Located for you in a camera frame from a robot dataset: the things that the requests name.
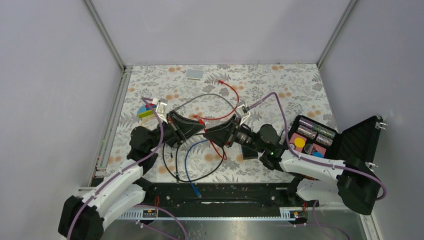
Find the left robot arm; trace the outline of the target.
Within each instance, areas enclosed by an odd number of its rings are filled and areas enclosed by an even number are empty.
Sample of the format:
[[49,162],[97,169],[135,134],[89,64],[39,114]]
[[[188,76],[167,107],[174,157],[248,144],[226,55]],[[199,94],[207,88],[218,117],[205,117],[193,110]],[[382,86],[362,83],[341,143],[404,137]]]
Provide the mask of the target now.
[[127,159],[98,186],[83,196],[70,196],[63,205],[58,233],[68,240],[99,240],[106,228],[132,206],[152,204],[155,192],[143,175],[155,163],[159,148],[184,143],[205,123],[185,118],[174,110],[153,130],[135,127],[130,133]]

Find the black network switch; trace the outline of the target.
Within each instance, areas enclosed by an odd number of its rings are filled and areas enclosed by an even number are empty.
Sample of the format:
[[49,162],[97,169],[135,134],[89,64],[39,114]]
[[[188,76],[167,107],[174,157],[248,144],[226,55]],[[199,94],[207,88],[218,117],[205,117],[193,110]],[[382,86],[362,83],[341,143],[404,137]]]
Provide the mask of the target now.
[[242,146],[241,153],[243,160],[255,160],[258,159],[259,154],[257,151],[254,151],[248,147]]

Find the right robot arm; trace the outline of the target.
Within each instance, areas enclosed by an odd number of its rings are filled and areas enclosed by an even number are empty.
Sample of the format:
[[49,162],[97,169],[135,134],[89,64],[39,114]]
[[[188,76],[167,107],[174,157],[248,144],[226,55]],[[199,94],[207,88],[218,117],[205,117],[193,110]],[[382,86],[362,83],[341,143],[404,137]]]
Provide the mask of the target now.
[[242,118],[207,129],[204,137],[219,147],[234,143],[261,154],[259,160],[270,170],[295,177],[287,201],[299,206],[304,201],[343,203],[352,211],[370,215],[386,188],[373,172],[380,136],[379,116],[372,116],[341,133],[311,118],[299,115],[284,136],[271,124],[253,131]]

